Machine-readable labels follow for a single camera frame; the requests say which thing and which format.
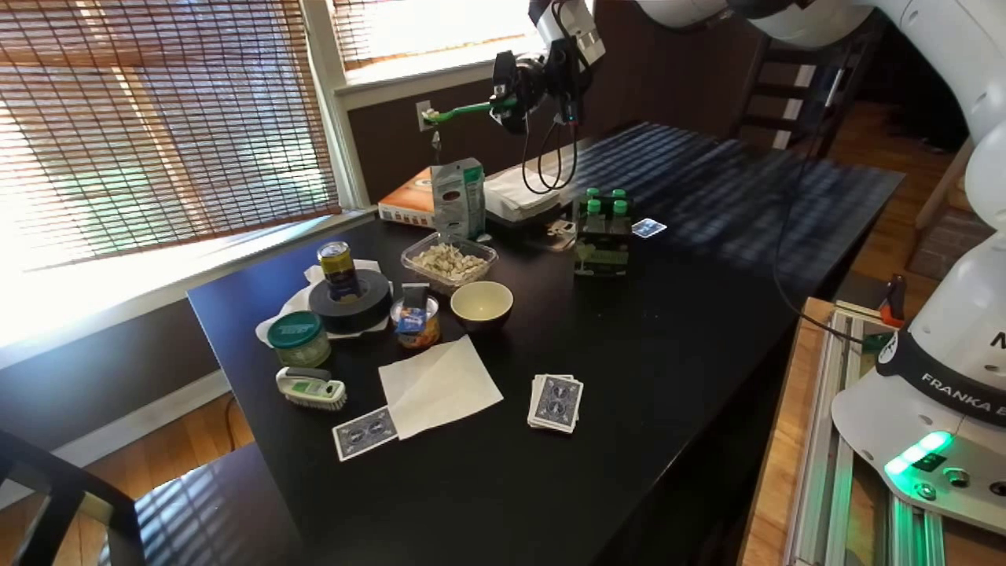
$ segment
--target wooden blind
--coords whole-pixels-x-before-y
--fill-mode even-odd
[[[2,0],[0,269],[332,206],[299,0]]]
[[[332,0],[346,69],[535,34],[516,0]]]

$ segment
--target playing card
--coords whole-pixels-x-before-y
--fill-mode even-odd
[[[396,437],[388,404],[332,426],[340,461],[372,452]]]
[[[662,230],[668,230],[668,222],[661,222],[655,218],[640,218],[640,219],[633,222],[633,237],[638,237],[638,239],[655,239]]]
[[[572,433],[584,382],[572,373],[539,373],[532,379],[529,426]]]

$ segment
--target wall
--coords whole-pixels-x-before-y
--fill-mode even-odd
[[[746,97],[758,34],[738,23],[698,31],[650,25],[633,0],[597,0],[608,58],[589,91],[584,136],[657,119],[723,136]],[[488,97],[492,85],[426,95],[436,107]],[[432,163],[415,133],[415,101],[354,111],[362,165],[373,197]],[[466,119],[443,136],[445,160],[481,156],[488,170],[523,160],[523,139],[492,119]],[[167,306],[33,360],[0,372],[0,426],[40,446],[75,440],[156,395],[214,372],[190,306]]]

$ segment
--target white bowl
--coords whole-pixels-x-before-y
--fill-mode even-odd
[[[471,279],[449,296],[449,310],[467,322],[502,322],[514,292],[498,279]]]

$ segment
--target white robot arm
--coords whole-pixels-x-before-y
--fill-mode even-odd
[[[955,260],[913,327],[881,352],[877,372],[837,395],[832,422],[897,495],[1006,533],[1006,2],[638,2],[675,29],[734,8],[794,48],[832,45],[881,8],[952,89],[975,139],[964,192],[998,233]]]

